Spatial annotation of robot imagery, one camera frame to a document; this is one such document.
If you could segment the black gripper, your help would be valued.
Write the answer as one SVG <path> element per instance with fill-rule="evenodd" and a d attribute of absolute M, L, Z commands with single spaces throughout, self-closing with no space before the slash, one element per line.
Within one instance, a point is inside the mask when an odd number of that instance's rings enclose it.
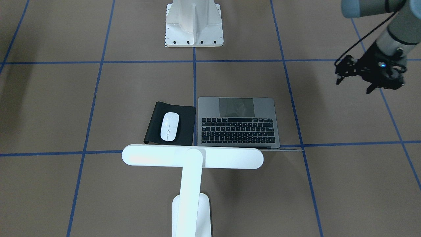
<path fill-rule="evenodd" d="M 378 88 L 397 90 L 405 85 L 406 71 L 407 58 L 402 46 L 393 48 L 391 55 L 387 55 L 374 42 L 360 59 L 346 55 L 335 66 L 336 85 L 346 77 L 360 76 L 370 83 L 367 94 Z"/>

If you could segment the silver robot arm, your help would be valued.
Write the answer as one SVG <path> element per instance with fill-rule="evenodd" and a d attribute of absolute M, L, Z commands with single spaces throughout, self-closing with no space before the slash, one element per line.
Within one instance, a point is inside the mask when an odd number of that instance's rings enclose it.
<path fill-rule="evenodd" d="M 360 76 L 370 83 L 368 94 L 377 88 L 397 90 L 404 86 L 407 56 L 421 40 L 420 1 L 343 0 L 341 10 L 345 18 L 390 16 L 380 23 L 388 25 L 361 58 L 355 59 L 345 51 L 335 61 L 336 84 L 346 77 Z"/>

